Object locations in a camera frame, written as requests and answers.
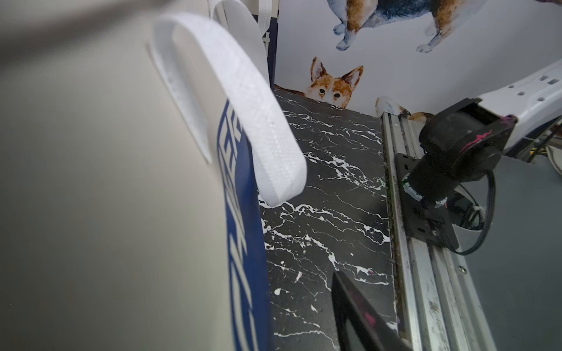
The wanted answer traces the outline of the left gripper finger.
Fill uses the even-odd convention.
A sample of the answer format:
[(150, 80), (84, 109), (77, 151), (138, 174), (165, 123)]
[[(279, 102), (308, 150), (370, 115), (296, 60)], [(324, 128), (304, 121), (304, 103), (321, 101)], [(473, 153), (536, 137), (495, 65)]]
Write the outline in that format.
[(332, 275), (332, 304), (341, 350), (410, 350), (341, 271)]

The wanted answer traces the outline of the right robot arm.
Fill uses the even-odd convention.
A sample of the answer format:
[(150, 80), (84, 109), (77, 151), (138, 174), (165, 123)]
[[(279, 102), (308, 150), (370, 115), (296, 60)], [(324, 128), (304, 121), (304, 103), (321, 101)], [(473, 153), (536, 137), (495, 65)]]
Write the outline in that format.
[(459, 184), (490, 174), (505, 149), (561, 115), (561, 62), (508, 86), (464, 99), (425, 124), (423, 158), (402, 178), (409, 197), (442, 206)]

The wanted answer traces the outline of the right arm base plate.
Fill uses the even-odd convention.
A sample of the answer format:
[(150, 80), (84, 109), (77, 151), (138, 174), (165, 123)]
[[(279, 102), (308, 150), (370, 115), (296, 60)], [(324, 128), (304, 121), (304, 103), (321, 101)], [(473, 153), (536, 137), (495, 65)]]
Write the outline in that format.
[(395, 155), (402, 217), (408, 237), (435, 247), (459, 247), (447, 201), (459, 183), (435, 168), (428, 159)]

